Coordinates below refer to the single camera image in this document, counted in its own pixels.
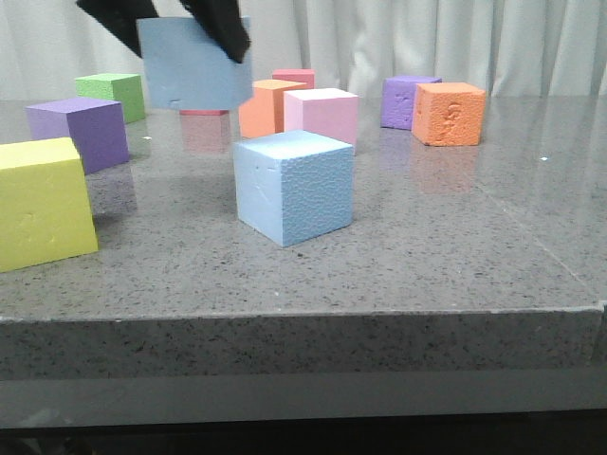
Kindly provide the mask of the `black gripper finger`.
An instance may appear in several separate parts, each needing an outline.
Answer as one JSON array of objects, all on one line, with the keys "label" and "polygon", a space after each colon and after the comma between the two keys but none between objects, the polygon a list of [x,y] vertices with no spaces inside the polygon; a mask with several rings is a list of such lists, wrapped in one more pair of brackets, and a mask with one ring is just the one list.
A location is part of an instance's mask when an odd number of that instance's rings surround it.
[{"label": "black gripper finger", "polygon": [[181,4],[232,61],[244,61],[250,38],[236,0],[189,0]]},{"label": "black gripper finger", "polygon": [[76,6],[95,19],[136,56],[141,57],[137,20],[157,18],[150,0],[77,0]]}]

